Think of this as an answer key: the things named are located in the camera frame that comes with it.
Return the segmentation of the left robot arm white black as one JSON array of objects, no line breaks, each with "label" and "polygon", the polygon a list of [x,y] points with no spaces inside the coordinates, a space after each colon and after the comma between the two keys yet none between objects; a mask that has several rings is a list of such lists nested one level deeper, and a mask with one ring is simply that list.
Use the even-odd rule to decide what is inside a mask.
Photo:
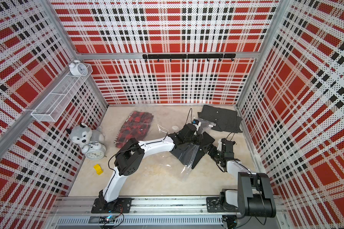
[{"label": "left robot arm white black", "polygon": [[143,160],[148,157],[170,153],[180,166],[177,167],[183,176],[190,173],[204,154],[202,150],[203,133],[198,120],[185,124],[181,130],[166,133],[162,138],[149,141],[138,141],[131,138],[112,157],[114,167],[112,175],[103,190],[99,192],[95,210],[111,211],[116,209],[119,194],[127,178],[136,173]]}]

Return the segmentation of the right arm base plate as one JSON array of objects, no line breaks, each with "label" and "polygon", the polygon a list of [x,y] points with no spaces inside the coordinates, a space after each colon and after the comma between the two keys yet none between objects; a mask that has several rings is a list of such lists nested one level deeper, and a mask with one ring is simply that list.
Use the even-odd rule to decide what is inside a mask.
[{"label": "right arm base plate", "polygon": [[228,204],[225,200],[221,200],[220,197],[207,197],[206,208],[209,213],[230,212],[239,214],[239,208],[237,206]]}]

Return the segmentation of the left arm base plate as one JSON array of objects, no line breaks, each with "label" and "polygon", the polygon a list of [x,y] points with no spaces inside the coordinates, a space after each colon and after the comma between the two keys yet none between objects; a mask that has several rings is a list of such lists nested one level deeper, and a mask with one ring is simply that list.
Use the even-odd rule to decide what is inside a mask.
[{"label": "left arm base plate", "polygon": [[93,203],[91,213],[129,213],[131,209],[131,203],[132,198],[118,198],[117,200],[108,203],[100,198],[97,198]]}]

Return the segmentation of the red black plaid shirt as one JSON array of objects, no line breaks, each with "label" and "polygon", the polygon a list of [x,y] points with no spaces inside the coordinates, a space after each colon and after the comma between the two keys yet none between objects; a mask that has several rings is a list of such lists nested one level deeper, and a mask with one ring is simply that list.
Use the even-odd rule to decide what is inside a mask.
[{"label": "red black plaid shirt", "polygon": [[142,141],[151,127],[153,118],[153,114],[148,112],[133,111],[130,113],[118,132],[114,141],[115,146],[122,148],[131,138]]}]

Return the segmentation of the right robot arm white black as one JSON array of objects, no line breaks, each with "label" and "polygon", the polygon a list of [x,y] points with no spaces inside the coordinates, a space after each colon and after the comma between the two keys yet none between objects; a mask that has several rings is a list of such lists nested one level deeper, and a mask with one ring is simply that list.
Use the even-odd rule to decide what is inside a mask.
[{"label": "right robot arm white black", "polygon": [[237,180],[236,189],[223,189],[220,192],[217,207],[223,212],[237,210],[243,217],[274,218],[276,204],[268,175],[250,171],[235,158],[235,143],[223,138],[218,147],[209,144],[206,148],[218,168]]}]

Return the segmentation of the clear vacuum bag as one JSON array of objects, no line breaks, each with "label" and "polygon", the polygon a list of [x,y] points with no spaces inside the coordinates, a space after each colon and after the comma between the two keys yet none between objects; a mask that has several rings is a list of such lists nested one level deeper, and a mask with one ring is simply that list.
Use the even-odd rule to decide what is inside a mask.
[{"label": "clear vacuum bag", "polygon": [[[192,124],[194,119],[201,122],[199,130]],[[182,129],[174,133],[182,135],[182,137],[191,136],[194,133],[202,134],[213,128],[209,126],[210,123],[212,122],[200,118],[193,118],[192,114],[189,114]],[[139,168],[142,159],[154,154],[159,154],[158,162],[162,166],[165,166],[166,169],[178,179],[185,181],[191,174],[192,169],[183,165],[170,153],[175,144],[168,135],[173,133],[170,133],[162,126],[158,126],[158,130],[162,135],[159,139],[149,141],[143,139],[142,141],[138,141],[135,138],[131,138],[122,148],[119,148],[119,151],[113,156],[115,159],[114,167],[112,168],[113,174],[130,176]]]}]

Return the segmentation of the grey pinstripe garment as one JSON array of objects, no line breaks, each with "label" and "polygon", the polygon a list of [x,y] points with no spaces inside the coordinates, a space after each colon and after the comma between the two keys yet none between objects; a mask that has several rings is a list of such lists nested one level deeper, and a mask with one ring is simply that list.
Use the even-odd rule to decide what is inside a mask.
[{"label": "grey pinstripe garment", "polygon": [[240,129],[242,118],[235,110],[204,105],[202,111],[198,112],[198,117],[215,123],[216,125],[212,128],[215,131],[242,133]]}]

